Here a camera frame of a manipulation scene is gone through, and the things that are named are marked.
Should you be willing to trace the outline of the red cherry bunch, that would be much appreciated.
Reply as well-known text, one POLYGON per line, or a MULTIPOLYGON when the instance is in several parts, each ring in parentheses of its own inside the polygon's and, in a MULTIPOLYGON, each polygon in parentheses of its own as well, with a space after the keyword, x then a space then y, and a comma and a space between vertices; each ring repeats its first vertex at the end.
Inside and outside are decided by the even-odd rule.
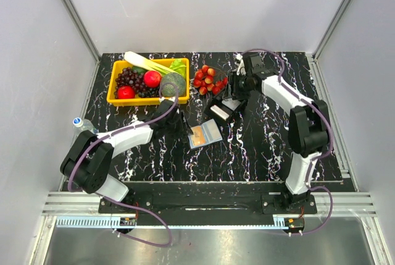
POLYGON ((228 76, 224 71, 209 65, 203 65, 194 74, 193 86, 201 96, 212 93, 218 95, 228 84, 228 76))

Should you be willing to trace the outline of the red apple upper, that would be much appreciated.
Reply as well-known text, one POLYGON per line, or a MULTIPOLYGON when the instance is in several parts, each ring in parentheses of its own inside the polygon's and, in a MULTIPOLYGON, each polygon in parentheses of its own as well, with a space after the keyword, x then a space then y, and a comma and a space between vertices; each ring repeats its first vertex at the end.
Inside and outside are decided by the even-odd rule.
POLYGON ((162 76, 155 70, 147 71, 143 76, 144 83, 149 88, 157 88, 160 85, 162 76))

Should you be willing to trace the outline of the white green leek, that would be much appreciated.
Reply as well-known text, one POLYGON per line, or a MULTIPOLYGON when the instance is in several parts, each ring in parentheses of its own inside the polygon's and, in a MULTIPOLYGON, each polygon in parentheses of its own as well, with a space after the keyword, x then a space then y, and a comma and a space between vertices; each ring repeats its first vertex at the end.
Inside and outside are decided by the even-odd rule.
POLYGON ((160 74, 163 74, 163 75, 173 72, 173 70, 170 69, 169 67, 166 67, 166 66, 158 64, 154 61, 146 59, 145 57, 143 57, 137 53, 131 52, 131 51, 125 52, 125 54, 123 55, 123 58, 125 61, 129 62, 131 65, 143 68, 148 71, 156 71, 156 72, 159 72, 160 74))

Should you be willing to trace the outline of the yellow plastic basket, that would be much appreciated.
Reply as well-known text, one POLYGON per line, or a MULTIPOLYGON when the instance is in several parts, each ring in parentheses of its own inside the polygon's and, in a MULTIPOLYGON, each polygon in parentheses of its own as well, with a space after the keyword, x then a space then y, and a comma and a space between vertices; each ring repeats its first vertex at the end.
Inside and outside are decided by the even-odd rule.
MULTIPOLYGON (((180 58, 183 64, 186 65, 186 93, 183 96, 178 98, 179 104, 186 104, 190 98, 189 96, 189 59, 188 58, 180 58)), ((113 106, 149 106, 149 105, 158 105, 160 103, 159 97, 156 98, 140 98, 136 96, 132 99, 116 99, 115 98, 115 79, 118 74, 127 67, 132 67, 130 63, 127 61, 115 61, 112 65, 112 73, 110 77, 109 87, 107 91, 107 102, 112 104, 113 106)))

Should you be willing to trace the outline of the green lettuce leaf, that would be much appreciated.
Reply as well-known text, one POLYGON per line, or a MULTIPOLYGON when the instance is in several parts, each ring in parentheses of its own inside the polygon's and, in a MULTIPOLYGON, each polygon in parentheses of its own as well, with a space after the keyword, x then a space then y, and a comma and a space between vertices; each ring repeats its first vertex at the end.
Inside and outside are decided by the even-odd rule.
POLYGON ((169 69, 172 73, 177 73, 186 79, 186 64, 181 59, 174 59, 169 69))

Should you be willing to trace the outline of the red apple lower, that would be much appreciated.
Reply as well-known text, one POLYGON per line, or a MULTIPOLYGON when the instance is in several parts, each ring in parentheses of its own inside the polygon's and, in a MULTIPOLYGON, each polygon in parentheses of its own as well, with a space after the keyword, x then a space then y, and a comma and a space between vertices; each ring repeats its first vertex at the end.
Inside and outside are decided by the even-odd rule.
POLYGON ((117 90, 118 99, 133 99, 135 97, 135 91, 131 86, 121 86, 117 90))

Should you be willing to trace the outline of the green avocado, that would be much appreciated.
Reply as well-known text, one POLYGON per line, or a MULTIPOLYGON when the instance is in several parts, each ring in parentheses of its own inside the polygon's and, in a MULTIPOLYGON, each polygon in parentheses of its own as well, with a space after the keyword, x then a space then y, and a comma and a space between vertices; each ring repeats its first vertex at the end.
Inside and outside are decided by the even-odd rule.
POLYGON ((141 75, 141 74, 144 75, 147 72, 146 69, 143 69, 143 68, 140 68, 140 67, 137 67, 137 66, 133 66, 131 68, 131 70, 133 71, 133 73, 138 74, 138 75, 141 75))

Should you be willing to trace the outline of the red apple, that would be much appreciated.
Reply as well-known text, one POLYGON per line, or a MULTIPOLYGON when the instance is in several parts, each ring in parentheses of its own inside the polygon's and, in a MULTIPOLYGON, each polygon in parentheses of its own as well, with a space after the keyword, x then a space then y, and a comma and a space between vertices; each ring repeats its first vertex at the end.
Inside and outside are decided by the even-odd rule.
POLYGON ((162 76, 155 70, 147 71, 143 76, 144 83, 149 88, 157 88, 160 85, 162 76))
POLYGON ((118 99, 133 99, 135 97, 135 91, 131 86, 121 86, 117 90, 118 99))

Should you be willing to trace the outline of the plastic water bottle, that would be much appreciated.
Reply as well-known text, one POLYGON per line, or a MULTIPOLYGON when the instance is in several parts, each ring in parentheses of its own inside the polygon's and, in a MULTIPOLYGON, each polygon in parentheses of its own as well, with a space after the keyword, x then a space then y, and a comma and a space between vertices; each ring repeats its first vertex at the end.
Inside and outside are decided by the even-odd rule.
POLYGON ((73 129, 76 135, 79 135, 81 132, 90 131, 93 134, 97 134, 97 128, 92 124, 92 122, 88 119, 82 119, 81 117, 76 117, 73 119, 73 129))

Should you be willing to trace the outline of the brown credit card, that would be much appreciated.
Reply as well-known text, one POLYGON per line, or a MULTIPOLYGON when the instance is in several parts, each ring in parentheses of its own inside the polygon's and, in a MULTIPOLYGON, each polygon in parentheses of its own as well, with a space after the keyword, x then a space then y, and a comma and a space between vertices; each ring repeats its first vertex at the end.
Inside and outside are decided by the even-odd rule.
POLYGON ((201 126, 192 127, 192 134, 189 138, 189 145, 191 148, 198 148, 204 146, 207 143, 204 131, 201 126))

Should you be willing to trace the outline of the green cantaloupe melon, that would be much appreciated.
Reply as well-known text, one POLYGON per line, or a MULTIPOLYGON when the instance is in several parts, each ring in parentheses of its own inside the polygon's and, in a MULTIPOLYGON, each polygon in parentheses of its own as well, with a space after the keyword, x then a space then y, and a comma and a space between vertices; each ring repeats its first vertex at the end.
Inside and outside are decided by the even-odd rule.
POLYGON ((169 73, 162 77, 160 92, 163 97, 171 98, 178 94, 179 97, 186 94, 186 80, 177 73, 169 73))

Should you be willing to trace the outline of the black card holder wallet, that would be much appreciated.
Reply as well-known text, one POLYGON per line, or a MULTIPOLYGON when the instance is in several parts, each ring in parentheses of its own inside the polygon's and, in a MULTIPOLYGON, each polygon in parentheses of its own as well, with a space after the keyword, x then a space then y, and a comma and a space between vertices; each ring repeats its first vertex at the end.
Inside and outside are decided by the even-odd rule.
POLYGON ((213 119, 208 120, 208 121, 206 121, 203 124, 198 125, 198 126, 202 127, 202 129, 204 131, 204 135, 205 135, 206 140, 207 140, 207 143, 204 146, 222 140, 221 132, 220 132, 220 130, 218 128, 218 125, 216 124, 215 120, 213 120, 213 119))

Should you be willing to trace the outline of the black card box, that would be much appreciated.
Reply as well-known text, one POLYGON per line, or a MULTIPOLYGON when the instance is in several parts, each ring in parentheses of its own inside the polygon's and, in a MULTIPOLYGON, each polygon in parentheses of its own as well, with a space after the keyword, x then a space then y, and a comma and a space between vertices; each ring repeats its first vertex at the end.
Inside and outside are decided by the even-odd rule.
POLYGON ((219 93, 218 95, 213 96, 209 100, 206 108, 204 109, 204 114, 208 118, 214 119, 218 125, 224 127, 227 126, 230 122, 232 122, 232 120, 245 109, 245 107, 247 106, 247 100, 234 100, 231 98, 223 99, 222 95, 223 93, 219 93), (228 120, 223 120, 220 117, 216 116, 210 110, 210 107, 213 105, 216 105, 219 108, 223 109, 225 112, 227 112, 230 115, 228 120))

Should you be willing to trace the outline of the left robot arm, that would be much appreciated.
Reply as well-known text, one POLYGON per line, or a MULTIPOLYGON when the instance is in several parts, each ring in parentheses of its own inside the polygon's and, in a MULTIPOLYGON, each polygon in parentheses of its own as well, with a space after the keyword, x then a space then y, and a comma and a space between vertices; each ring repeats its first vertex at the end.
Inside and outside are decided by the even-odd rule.
POLYGON ((192 134, 180 106, 174 99, 165 99, 144 120, 111 132, 85 130, 79 133, 60 166, 60 172, 69 180, 68 191, 107 197, 119 212, 128 212, 133 207, 134 198, 128 194, 130 189, 124 183, 109 174, 113 158, 164 135, 178 139, 192 134))

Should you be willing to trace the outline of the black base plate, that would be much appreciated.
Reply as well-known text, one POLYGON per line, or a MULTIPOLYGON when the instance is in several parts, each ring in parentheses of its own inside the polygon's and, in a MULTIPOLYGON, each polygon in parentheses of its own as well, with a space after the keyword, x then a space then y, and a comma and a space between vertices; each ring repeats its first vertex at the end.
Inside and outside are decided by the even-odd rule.
POLYGON ((169 226, 270 225, 274 215, 316 215, 313 195, 285 207, 285 185, 270 182, 132 182, 124 203, 159 215, 169 226))

